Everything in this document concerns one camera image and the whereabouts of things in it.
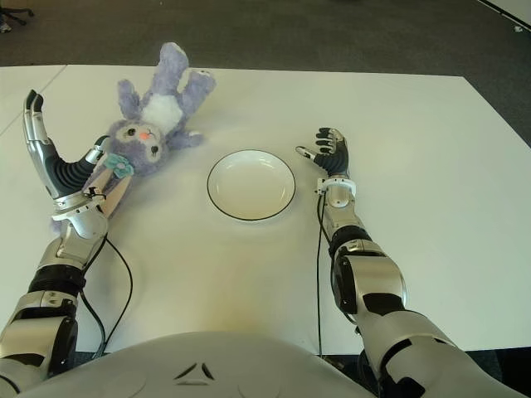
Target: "robotic hand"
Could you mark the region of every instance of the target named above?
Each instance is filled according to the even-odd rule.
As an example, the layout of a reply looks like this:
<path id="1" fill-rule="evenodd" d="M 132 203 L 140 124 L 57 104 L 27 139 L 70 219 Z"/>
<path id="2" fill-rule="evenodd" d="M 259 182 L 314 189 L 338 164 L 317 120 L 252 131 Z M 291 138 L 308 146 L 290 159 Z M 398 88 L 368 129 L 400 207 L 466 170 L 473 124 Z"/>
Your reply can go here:
<path id="1" fill-rule="evenodd" d="M 329 175 L 318 181 L 317 193 L 327 199 L 323 223 L 335 303 L 357 325 L 384 396 L 522 396 L 485 374 L 428 318 L 404 308 L 400 269 L 354 212 L 355 184 L 348 180 L 343 135 L 320 129 L 317 137 L 321 154 L 304 147 L 296 151 Z"/>
<path id="2" fill-rule="evenodd" d="M 76 348 L 77 295 L 85 286 L 84 268 L 107 234 L 107 219 L 100 211 L 104 197 L 82 189 L 108 139 L 99 138 L 78 162 L 65 162 L 46 134 L 43 102 L 34 90 L 24 101 L 24 135 L 35 169 L 54 201 L 52 218 L 61 221 L 61 234 L 46 248 L 28 293 L 0 335 L 2 397 L 68 369 Z"/>
<path id="3" fill-rule="evenodd" d="M 348 149 L 344 136 L 338 130 L 326 127 L 319 129 L 315 136 L 321 153 L 301 146 L 295 148 L 297 153 L 322 167 L 329 177 L 348 178 Z"/>

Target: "black cable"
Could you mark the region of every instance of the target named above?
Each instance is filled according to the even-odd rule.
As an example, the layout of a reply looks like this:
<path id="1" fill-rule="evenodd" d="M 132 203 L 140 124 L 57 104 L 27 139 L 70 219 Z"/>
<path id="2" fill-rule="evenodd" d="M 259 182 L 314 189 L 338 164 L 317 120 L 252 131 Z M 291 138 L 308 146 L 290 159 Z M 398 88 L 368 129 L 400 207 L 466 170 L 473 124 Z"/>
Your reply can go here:
<path id="1" fill-rule="evenodd" d="M 319 220 L 319 240 L 317 243 L 317 335 L 319 340 L 319 356 L 323 357 L 323 342 L 321 338 L 321 291 L 320 291 L 320 283 L 319 283 L 319 257 L 321 255 L 321 238 L 323 237 L 323 229 L 322 229 L 322 220 L 323 220 L 323 213 L 324 213 L 324 206 L 321 210 L 321 217 L 319 218 L 319 207 L 321 205 L 322 196 L 319 195 L 319 199 L 317 200 L 317 218 Z"/>
<path id="2" fill-rule="evenodd" d="M 323 201 L 323 209 L 321 210 L 322 214 L 319 214 L 319 210 L 320 210 L 319 207 L 321 206 L 321 200 Z M 323 196 L 319 196 L 319 199 L 317 201 L 317 220 L 319 220 L 319 228 L 320 228 L 321 232 L 323 233 L 324 238 L 326 239 L 327 243 L 330 246 L 330 238 L 326 234 L 326 231 L 324 230 L 324 226 L 323 226 L 323 215 L 324 215 L 324 207 L 325 206 L 326 206 L 326 193 Z"/>
<path id="3" fill-rule="evenodd" d="M 101 244 L 100 244 L 100 247 L 98 247 L 98 250 L 94 253 L 94 255 L 90 258 L 89 262 L 86 263 L 86 266 L 85 268 L 81 271 L 83 273 L 83 276 L 85 276 L 86 272 L 90 269 L 90 267 L 92 266 L 92 264 L 94 264 L 94 261 L 96 260 L 96 258 L 100 255 L 100 252 L 101 250 L 103 249 L 103 246 L 105 245 L 105 240 L 107 239 L 107 235 L 105 234 L 104 238 L 101 240 Z M 97 358 L 96 354 L 98 352 L 100 352 L 101 348 L 104 346 L 105 344 L 105 327 L 103 326 L 103 323 L 101 322 L 101 319 L 100 317 L 98 316 L 98 313 L 92 308 L 92 306 L 90 305 L 89 303 L 89 300 L 87 299 L 87 297 L 85 296 L 85 291 L 82 289 L 80 291 L 80 296 L 81 296 L 81 301 L 83 302 L 83 304 L 86 306 L 86 309 L 89 310 L 89 313 L 90 315 L 92 315 L 92 318 L 94 318 L 94 320 L 96 321 L 96 323 L 98 324 L 98 328 L 100 330 L 100 333 L 101 333 L 101 340 L 100 340 L 100 345 L 98 346 L 98 350 L 94 353 L 94 355 L 92 356 L 92 359 L 95 359 Z"/>
<path id="4" fill-rule="evenodd" d="M 353 324 L 353 325 L 356 324 L 356 321 L 354 321 L 354 320 L 350 317 L 350 315 L 348 315 L 347 313 L 343 313 L 343 315 L 346 317 L 346 319 L 348 319 L 348 321 L 349 321 L 351 324 Z"/>
<path id="5" fill-rule="evenodd" d="M 83 289 L 80 291 L 81 300 L 85 304 L 86 308 L 89 310 L 90 315 L 92 315 L 92 317 L 94 318 L 94 320 L 98 324 L 98 328 L 100 329 L 100 333 L 101 333 L 100 345 L 98 346 L 98 350 L 92 356 L 92 359 L 99 358 L 99 357 L 101 357 L 104 354 L 105 349 L 107 348 L 107 345 L 109 344 L 110 338 L 112 337 L 112 335 L 114 334 L 114 331 L 116 330 L 116 328 L 118 327 L 120 321 L 122 320 L 122 317 L 124 316 L 125 311 L 127 310 L 128 306 L 129 306 L 129 303 L 131 301 L 131 297 L 133 296 L 133 274 L 131 273 L 131 268 L 129 267 L 129 264 L 127 263 L 125 258 L 122 256 L 122 254 L 116 248 L 116 246 L 114 246 L 113 243 L 107 238 L 107 235 L 104 236 L 104 239 L 101 241 L 100 247 L 95 252 L 95 254 L 92 256 L 92 258 L 89 260 L 89 262 L 86 264 L 86 267 L 83 269 L 83 275 L 85 275 L 86 272 L 89 270 L 89 268 L 92 266 L 92 264 L 94 263 L 95 259 L 98 257 L 98 255 L 100 254 L 101 250 L 103 249 L 103 246 L 105 245 L 105 243 L 108 243 L 110 245 L 110 247 L 113 248 L 113 250 L 116 252 L 116 254 L 121 258 L 122 262 L 125 265 L 125 268 L 127 269 L 127 273 L 129 275 L 129 295 L 128 295 L 127 301 L 125 302 L 124 309 L 122 309 L 122 312 L 120 313 L 120 315 L 118 317 L 118 320 L 116 321 L 116 323 L 114 324 L 113 328 L 111 329 L 111 331 L 109 333 L 109 336 L 106 337 L 105 336 L 105 327 L 103 326 L 103 323 L 101 322 L 101 319 L 98 316 L 98 313 L 90 305 L 89 300 L 85 296 L 85 292 L 83 291 Z"/>
<path id="6" fill-rule="evenodd" d="M 98 346 L 98 350 L 92 356 L 92 359 L 96 359 L 98 357 L 101 357 L 101 354 L 100 355 L 98 355 L 98 354 L 100 353 L 101 349 L 103 348 L 103 346 L 105 344 L 105 328 L 103 326 L 103 323 L 101 322 L 100 317 L 98 316 L 96 311 L 90 305 L 89 300 L 87 300 L 87 298 L 85 296 L 85 292 L 83 291 L 83 289 L 80 291 L 80 296 L 81 296 L 81 300 L 83 301 L 83 304 L 86 306 L 86 309 L 89 310 L 90 315 L 92 315 L 92 318 L 94 318 L 94 320 L 98 324 L 98 328 L 100 329 L 100 333 L 101 333 L 100 345 Z"/>
<path id="7" fill-rule="evenodd" d="M 94 255 L 92 256 L 92 258 L 90 258 L 89 262 L 86 263 L 86 266 L 85 268 L 81 271 L 83 273 L 83 275 L 85 276 L 86 274 L 86 271 L 89 270 L 90 266 L 92 265 L 92 263 L 94 263 L 94 261 L 96 260 L 96 258 L 98 257 L 98 255 L 100 255 L 100 252 L 101 250 L 103 249 L 103 246 L 105 246 L 105 241 L 107 240 L 107 234 L 105 234 L 105 236 L 103 237 L 103 239 L 101 240 L 101 244 L 100 244 L 100 247 L 98 247 L 98 250 L 94 253 Z"/>
<path id="8" fill-rule="evenodd" d="M 109 344 L 110 338 L 112 337 L 114 331 L 118 327 L 119 322 L 122 320 L 122 317 L 124 316 L 125 311 L 127 310 L 127 307 L 129 306 L 129 302 L 131 301 L 131 297 L 133 296 L 133 274 L 131 273 L 131 268 L 129 267 L 129 264 L 127 264 L 127 261 L 122 256 L 122 254 L 119 252 L 118 249 L 116 249 L 116 246 L 112 244 L 112 242 L 105 236 L 105 241 L 110 245 L 110 247 L 113 248 L 113 250 L 116 252 L 116 254 L 122 259 L 122 262 L 125 265 L 125 268 L 127 269 L 127 273 L 129 275 L 129 296 L 127 298 L 127 301 L 125 302 L 124 309 L 122 309 L 121 314 L 118 317 L 118 320 L 114 324 L 113 328 L 110 330 L 109 336 L 107 337 L 107 340 L 105 341 L 104 350 L 107 348 L 107 344 Z"/>

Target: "purple plush bunny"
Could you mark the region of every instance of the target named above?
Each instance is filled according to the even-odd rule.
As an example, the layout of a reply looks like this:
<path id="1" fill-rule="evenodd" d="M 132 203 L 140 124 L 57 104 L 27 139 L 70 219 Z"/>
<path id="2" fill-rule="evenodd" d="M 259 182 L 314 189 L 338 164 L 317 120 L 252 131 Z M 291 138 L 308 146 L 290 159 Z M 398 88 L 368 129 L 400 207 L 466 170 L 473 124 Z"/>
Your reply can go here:
<path id="1" fill-rule="evenodd" d="M 175 43 L 164 43 L 149 90 L 140 99 L 129 80 L 118 83 L 119 106 L 124 119 L 110 126 L 110 153 L 87 182 L 98 187 L 107 200 L 102 206 L 110 216 L 137 176 L 156 172 L 174 149 L 193 147 L 202 136 L 185 130 L 186 122 L 214 89 L 214 78 L 205 71 L 191 71 L 182 92 L 179 81 L 188 58 Z"/>

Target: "gray carpet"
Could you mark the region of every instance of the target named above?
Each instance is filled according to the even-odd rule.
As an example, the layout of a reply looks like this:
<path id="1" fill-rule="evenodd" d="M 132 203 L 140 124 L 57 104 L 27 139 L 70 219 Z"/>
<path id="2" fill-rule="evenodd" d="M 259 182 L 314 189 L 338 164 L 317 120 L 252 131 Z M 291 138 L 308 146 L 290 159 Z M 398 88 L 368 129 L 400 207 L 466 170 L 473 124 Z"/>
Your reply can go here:
<path id="1" fill-rule="evenodd" d="M 36 17 L 0 66 L 153 65 L 176 41 L 194 66 L 463 75 L 531 145 L 531 34 L 476 0 L 2 2 Z"/>

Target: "plush toy arm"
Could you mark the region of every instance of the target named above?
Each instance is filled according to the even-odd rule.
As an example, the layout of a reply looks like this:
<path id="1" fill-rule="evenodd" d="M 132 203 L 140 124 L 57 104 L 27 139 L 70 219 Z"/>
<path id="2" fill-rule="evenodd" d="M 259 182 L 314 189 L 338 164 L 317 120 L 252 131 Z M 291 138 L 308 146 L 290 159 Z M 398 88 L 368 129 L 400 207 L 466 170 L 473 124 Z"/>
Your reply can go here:
<path id="1" fill-rule="evenodd" d="M 203 141 L 203 136 L 197 131 L 182 131 L 168 137 L 166 144 L 170 149 L 196 147 Z"/>
<path id="2" fill-rule="evenodd" d="M 183 112 L 189 116 L 194 114 L 214 87 L 216 87 L 216 81 L 210 73 L 204 70 L 193 70 L 179 98 L 179 105 Z"/>
<path id="3" fill-rule="evenodd" d="M 87 192 L 89 188 L 96 188 L 98 192 L 105 194 L 105 201 L 100 205 L 100 208 L 107 218 L 110 218 L 127 192 L 131 182 L 131 176 L 118 179 L 113 173 L 111 168 L 101 166 L 96 169 L 85 185 L 85 191 Z"/>
<path id="4" fill-rule="evenodd" d="M 140 115 L 140 97 L 129 80 L 118 82 L 118 101 L 126 119 L 137 119 Z"/>
<path id="5" fill-rule="evenodd" d="M 186 53 L 175 43 L 164 43 L 160 49 L 160 61 L 151 81 L 151 87 L 143 97 L 143 104 L 152 94 L 175 95 L 177 86 L 188 68 Z"/>
<path id="6" fill-rule="evenodd" d="M 101 210 L 109 218 L 113 211 L 116 209 L 122 198 L 124 197 L 129 185 L 131 183 L 132 176 L 127 176 L 122 178 L 118 185 L 114 186 L 106 193 L 106 198 L 103 204 L 101 205 Z"/>

